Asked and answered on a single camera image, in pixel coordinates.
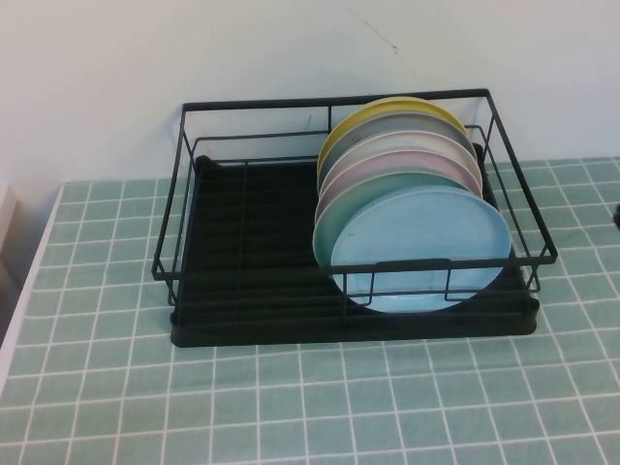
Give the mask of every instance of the light blue plate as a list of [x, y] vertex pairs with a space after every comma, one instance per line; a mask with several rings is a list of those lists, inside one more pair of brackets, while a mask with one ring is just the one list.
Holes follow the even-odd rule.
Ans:
[[[333, 248], [332, 265], [375, 264], [417, 259], [504, 259], [511, 233], [502, 215], [475, 195], [447, 186], [394, 191], [367, 204], [345, 226]], [[501, 268], [453, 270], [452, 290], [483, 290]], [[376, 274], [373, 293], [442, 291], [448, 272], [410, 271]], [[333, 276], [340, 289], [343, 279]], [[347, 294], [370, 292], [370, 274], [349, 275]], [[469, 298], [474, 294], [449, 294]], [[367, 303], [369, 297], [353, 301]], [[427, 312], [451, 307], [444, 294], [374, 296], [368, 308], [380, 312]]]

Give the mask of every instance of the scratch on wall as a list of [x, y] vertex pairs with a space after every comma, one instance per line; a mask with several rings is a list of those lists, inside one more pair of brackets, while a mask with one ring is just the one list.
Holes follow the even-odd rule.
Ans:
[[392, 43], [392, 42], [391, 42], [391, 41], [390, 41], [390, 40], [389, 40], [386, 36], [384, 36], [384, 35], [382, 34], [382, 32], [381, 32], [379, 29], [377, 29], [375, 26], [373, 26], [372, 24], [370, 24], [370, 23], [369, 23], [366, 19], [364, 19], [363, 17], [361, 17], [361, 16], [359, 15], [359, 13], [358, 13], [358, 12], [356, 12], [356, 11], [353, 9], [353, 7], [352, 7], [351, 5], [349, 5], [347, 2], [345, 2], [345, 1], [343, 0], [343, 2], [342, 2], [342, 3], [343, 3], [343, 4], [344, 4], [344, 6], [347, 8], [347, 10], [349, 10], [349, 11], [353, 14], [353, 16], [355, 16], [357, 19], [359, 19], [361, 22], [363, 22], [363, 23], [366, 25], [366, 27], [368, 27], [368, 28], [369, 28], [372, 32], [374, 32], [374, 33], [375, 33], [375, 35], [377, 35], [377, 36], [378, 36], [380, 39], [382, 39], [382, 40], [383, 40], [386, 44], [388, 44], [388, 45], [392, 48], [392, 50], [394, 51], [394, 53], [395, 53], [395, 54], [397, 54], [397, 53], [398, 53], [398, 47], [397, 47], [394, 43]]

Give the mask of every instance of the yellow plate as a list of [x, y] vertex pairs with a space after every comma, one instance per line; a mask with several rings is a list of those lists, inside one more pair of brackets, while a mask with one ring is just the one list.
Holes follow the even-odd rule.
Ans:
[[329, 133], [327, 139], [325, 139], [325, 143], [321, 148], [321, 153], [319, 154], [319, 161], [317, 162], [317, 172], [321, 168], [321, 163], [326, 157], [329, 149], [339, 140], [342, 136], [345, 135], [348, 131], [353, 129], [359, 123], [372, 118], [381, 113], [385, 113], [388, 111], [399, 111], [399, 110], [414, 110], [414, 111], [422, 111], [429, 114], [434, 114], [435, 116], [439, 116], [440, 118], [445, 119], [446, 121], [454, 124], [458, 129], [460, 129], [463, 134], [467, 136], [467, 130], [465, 126], [458, 120], [456, 116], [452, 113], [443, 109], [441, 107], [436, 106], [426, 100], [417, 99], [415, 97], [389, 97], [387, 99], [375, 100], [374, 102], [370, 102], [367, 105], [364, 105], [358, 111], [351, 113], [345, 119], [340, 121], [336, 125], [335, 128]]

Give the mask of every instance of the green tile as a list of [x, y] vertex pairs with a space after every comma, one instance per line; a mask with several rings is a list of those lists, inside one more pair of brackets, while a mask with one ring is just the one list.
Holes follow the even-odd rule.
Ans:
[[302, 352], [301, 371], [305, 383], [342, 380], [344, 371], [340, 352]]
[[453, 465], [452, 452], [449, 449], [412, 450], [407, 452], [410, 464]]
[[347, 415], [347, 391], [342, 383], [310, 385], [303, 389], [307, 417]]
[[620, 434], [599, 436], [599, 444], [601, 444], [604, 456], [607, 457], [607, 463], [615, 465], [620, 457]]
[[136, 336], [168, 334], [171, 330], [171, 308], [139, 310], [136, 321]]
[[68, 202], [86, 202], [88, 200], [88, 191], [90, 184], [88, 183], [68, 183], [63, 186], [61, 203]]
[[148, 218], [119, 219], [116, 223], [115, 239], [148, 237], [150, 220]]
[[115, 286], [104, 288], [101, 310], [132, 310], [138, 307], [140, 286]]
[[261, 426], [261, 458], [297, 457], [304, 454], [305, 439], [302, 422]]
[[126, 399], [123, 406], [122, 433], [164, 429], [166, 398]]
[[547, 306], [543, 311], [554, 332], [577, 331], [590, 327], [588, 319], [577, 304]]
[[509, 368], [518, 366], [509, 340], [471, 341], [478, 368]]
[[603, 272], [597, 254], [592, 249], [565, 250], [561, 259], [569, 275]]
[[134, 329], [136, 312], [100, 314], [95, 326], [95, 339], [130, 337]]
[[94, 221], [86, 222], [81, 225], [79, 232], [79, 242], [89, 242], [92, 240], [110, 240], [114, 233], [114, 221]]
[[446, 407], [484, 403], [481, 383], [475, 373], [439, 375], [437, 385]]
[[562, 190], [571, 205], [601, 202], [594, 186], [567, 186], [563, 187]]
[[166, 394], [170, 371], [171, 368], [169, 366], [132, 368], [129, 370], [129, 380], [127, 381], [125, 395]]
[[123, 199], [136, 199], [155, 196], [155, 179], [126, 181]]
[[73, 266], [67, 278], [67, 288], [91, 288], [104, 283], [104, 264], [85, 264]]
[[620, 271], [620, 247], [605, 247], [599, 250], [605, 271]]
[[261, 421], [301, 418], [301, 389], [271, 387], [259, 392]]
[[124, 369], [86, 372], [81, 400], [113, 399], [123, 394]]
[[536, 204], [540, 208], [566, 205], [566, 200], [559, 187], [540, 187], [538, 189], [532, 189], [532, 194], [534, 195]]
[[527, 368], [525, 374], [536, 399], [574, 395], [569, 373], [564, 366]]
[[516, 338], [514, 339], [514, 346], [521, 359], [521, 363], [525, 366], [559, 363], [562, 361], [551, 336]]
[[49, 233], [49, 244], [73, 244], [78, 237], [79, 224], [54, 225]]
[[84, 221], [113, 220], [118, 211], [118, 201], [98, 201], [89, 203], [84, 214]]
[[27, 444], [21, 465], [64, 465], [68, 446], [67, 442]]
[[400, 448], [395, 415], [355, 417], [353, 429], [358, 451]]
[[84, 242], [76, 245], [74, 264], [100, 264], [108, 261], [110, 242]]
[[209, 431], [176, 431], [166, 436], [166, 465], [200, 464], [209, 460]]
[[16, 347], [11, 361], [10, 376], [41, 373], [46, 358], [46, 347]]
[[568, 363], [605, 358], [594, 331], [558, 334], [556, 338], [564, 355], [564, 360]]
[[618, 230], [611, 224], [585, 228], [588, 237], [596, 246], [618, 245]]
[[437, 373], [475, 369], [474, 360], [466, 342], [429, 344], [428, 352]]
[[69, 465], [104, 465], [114, 460], [114, 438], [75, 440], [71, 446]]
[[345, 351], [345, 369], [349, 380], [386, 376], [386, 358], [383, 349]]
[[620, 182], [597, 184], [597, 190], [605, 202], [620, 202]]
[[439, 407], [437, 389], [431, 376], [396, 378], [392, 380], [398, 410]]
[[121, 436], [116, 465], [153, 465], [160, 462], [162, 434]]
[[542, 279], [538, 297], [542, 304], [576, 302], [576, 296], [567, 278]]
[[585, 309], [594, 327], [620, 326], [620, 312], [618, 312], [617, 300], [588, 302], [585, 304]]
[[306, 427], [311, 455], [353, 452], [348, 418], [309, 419]]
[[553, 465], [549, 446], [545, 441], [503, 444], [508, 465]]
[[542, 424], [549, 436], [589, 431], [587, 419], [576, 400], [540, 402], [538, 406]]
[[553, 172], [560, 184], [586, 184], [590, 182], [588, 173], [581, 165], [553, 167]]
[[88, 343], [86, 342], [51, 346], [47, 355], [46, 372], [82, 370], [87, 354]]
[[110, 263], [106, 273], [106, 284], [135, 284], [142, 281], [143, 262]]
[[130, 341], [95, 341], [90, 350], [89, 369], [127, 366]]
[[74, 402], [78, 399], [81, 379], [81, 373], [44, 376], [41, 379], [37, 403]]
[[170, 397], [168, 404], [169, 429], [201, 427], [210, 424], [211, 394], [183, 394]]
[[172, 360], [172, 344], [168, 336], [144, 337], [134, 340], [132, 365], [169, 363]]
[[[217, 363], [217, 369], [220, 369], [221, 364], [221, 362]], [[186, 392], [192, 390], [211, 389], [212, 377], [213, 363], [210, 361], [203, 363], [173, 365], [170, 391]]]
[[53, 342], [88, 341], [91, 339], [95, 315], [58, 317]]
[[486, 371], [481, 376], [490, 403], [518, 402], [530, 398], [520, 369]]
[[581, 300], [614, 298], [616, 293], [603, 274], [571, 278]]
[[551, 231], [553, 243], [559, 249], [572, 247], [590, 247], [590, 239], [584, 230], [553, 230]]
[[212, 463], [257, 459], [256, 426], [230, 426], [213, 430]]
[[35, 398], [39, 380], [33, 378], [8, 378], [0, 397], [0, 407], [30, 405]]
[[0, 444], [23, 441], [30, 409], [7, 410], [0, 415]]
[[112, 246], [111, 262], [143, 260], [146, 253], [146, 239], [116, 240]]
[[17, 344], [47, 344], [53, 323], [53, 318], [24, 319], [21, 323]]
[[446, 411], [449, 434], [455, 444], [494, 441], [493, 424], [486, 408]]
[[603, 458], [592, 437], [551, 440], [553, 454], [562, 465], [603, 465]]
[[65, 286], [65, 277], [68, 268], [40, 268], [33, 289], [52, 290], [62, 289]]
[[153, 199], [133, 199], [120, 204], [120, 218], [139, 218], [151, 216]]
[[86, 203], [60, 204], [56, 210], [55, 223], [80, 221], [84, 213]]
[[73, 245], [48, 245], [41, 260], [41, 266], [61, 266], [71, 263]]
[[387, 347], [386, 354], [391, 376], [430, 373], [428, 355], [423, 346]]
[[608, 225], [611, 222], [611, 214], [604, 205], [576, 206], [573, 211], [581, 226]]
[[91, 201], [113, 201], [120, 199], [123, 183], [119, 181], [94, 182], [90, 189]]
[[606, 361], [571, 365], [570, 370], [581, 395], [611, 393], [618, 389], [611, 366]]
[[28, 440], [37, 441], [70, 437], [75, 412], [75, 405], [35, 407]]
[[446, 425], [440, 412], [400, 414], [405, 448], [428, 448], [448, 443]]
[[394, 410], [388, 380], [351, 382], [349, 383], [349, 398], [354, 414]]
[[491, 413], [502, 441], [538, 438], [543, 434], [533, 404], [493, 407]]
[[475, 446], [456, 450], [458, 465], [503, 465], [502, 453], [497, 446]]
[[120, 414], [120, 400], [79, 404], [76, 436], [116, 434]]
[[97, 311], [99, 303], [99, 289], [76, 289], [65, 291], [60, 302], [59, 313], [68, 315], [74, 313], [91, 313]]
[[583, 406], [595, 431], [620, 429], [620, 396], [583, 399]]
[[297, 354], [259, 357], [259, 384], [261, 386], [293, 383], [299, 383]]
[[253, 390], [216, 392], [213, 424], [251, 423], [257, 420], [257, 399]]
[[55, 315], [60, 296], [60, 291], [33, 292], [28, 300], [26, 315], [29, 317], [51, 317]]

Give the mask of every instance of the plate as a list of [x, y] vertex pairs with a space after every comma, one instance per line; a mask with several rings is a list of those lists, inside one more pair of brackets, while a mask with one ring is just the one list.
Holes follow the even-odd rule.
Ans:
[[379, 152], [390, 152], [396, 150], [420, 150], [433, 152], [449, 158], [458, 163], [474, 177], [478, 186], [477, 189], [470, 189], [472, 192], [482, 191], [482, 175], [478, 163], [471, 157], [469, 152], [460, 144], [452, 139], [445, 138], [435, 133], [423, 131], [399, 131], [394, 133], [384, 133], [378, 136], [364, 139], [347, 150], [336, 163], [326, 171], [324, 164], [320, 174], [326, 173], [324, 178], [319, 177], [319, 192], [321, 193], [326, 185], [343, 171], [360, 161], [374, 156]]
[[325, 139], [325, 143], [323, 144], [323, 148], [321, 149], [321, 153], [319, 154], [318, 165], [321, 164], [328, 150], [347, 131], [353, 129], [359, 123], [370, 119], [373, 116], [399, 110], [413, 110], [421, 111], [428, 114], [434, 114], [435, 116], [439, 116], [440, 118], [443, 118], [444, 120], [452, 123], [465, 136], [467, 136], [467, 130], [465, 129], [465, 126], [463, 126], [463, 124], [458, 120], [456, 116], [454, 116], [446, 109], [438, 107], [437, 105], [432, 104], [431, 102], [428, 102], [426, 100], [417, 99], [415, 97], [389, 97], [387, 99], [380, 99], [374, 102], [370, 102], [369, 104], [363, 106], [357, 111], [354, 111], [345, 119], [340, 121], [340, 123], [338, 123], [336, 127], [333, 128], [331, 133], [329, 133], [327, 139]]
[[395, 150], [379, 153], [340, 171], [329, 184], [324, 184], [319, 195], [319, 203], [315, 214], [315, 221], [321, 213], [341, 192], [364, 179], [378, 174], [387, 174], [399, 171], [425, 172], [420, 180], [412, 181], [412, 186], [427, 182], [430, 185], [442, 184], [459, 187], [481, 196], [481, 189], [476, 179], [459, 164], [444, 157], [442, 154], [421, 152], [415, 150]]
[[[462, 189], [414, 187], [388, 193], [360, 210], [340, 233], [332, 265], [375, 264], [418, 259], [505, 259], [511, 234], [502, 215], [490, 204]], [[452, 290], [481, 291], [501, 268], [453, 270]], [[375, 293], [442, 291], [448, 272], [408, 271], [375, 275]], [[342, 276], [334, 275], [343, 288]], [[371, 275], [347, 278], [348, 294], [370, 292]], [[451, 294], [466, 299], [474, 294]], [[357, 303], [368, 297], [356, 297]], [[451, 307], [443, 294], [376, 295], [369, 308], [380, 312], [425, 312]]]
[[319, 159], [317, 163], [318, 179], [325, 178], [329, 169], [333, 167], [338, 159], [358, 142], [383, 133], [399, 131], [423, 131], [452, 139], [465, 147], [472, 154], [474, 160], [476, 160], [476, 151], [472, 143], [467, 139], [467, 136], [461, 133], [456, 126], [448, 123], [448, 121], [418, 111], [394, 111], [368, 119], [343, 134], [327, 151], [324, 158]]

